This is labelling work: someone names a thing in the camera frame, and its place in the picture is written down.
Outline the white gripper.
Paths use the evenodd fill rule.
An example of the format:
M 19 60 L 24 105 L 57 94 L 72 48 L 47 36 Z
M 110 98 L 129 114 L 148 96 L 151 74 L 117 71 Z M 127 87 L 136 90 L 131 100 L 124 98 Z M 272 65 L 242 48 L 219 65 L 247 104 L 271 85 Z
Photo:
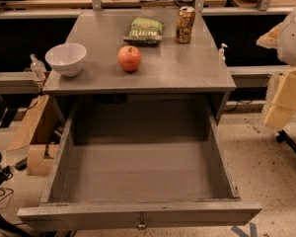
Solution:
M 277 48 L 277 57 L 288 65 L 296 66 L 296 7 L 284 21 L 260 36 L 257 45 Z M 275 95 L 270 102 L 263 123 L 273 129 L 282 129 L 296 113 L 296 67 L 279 78 Z

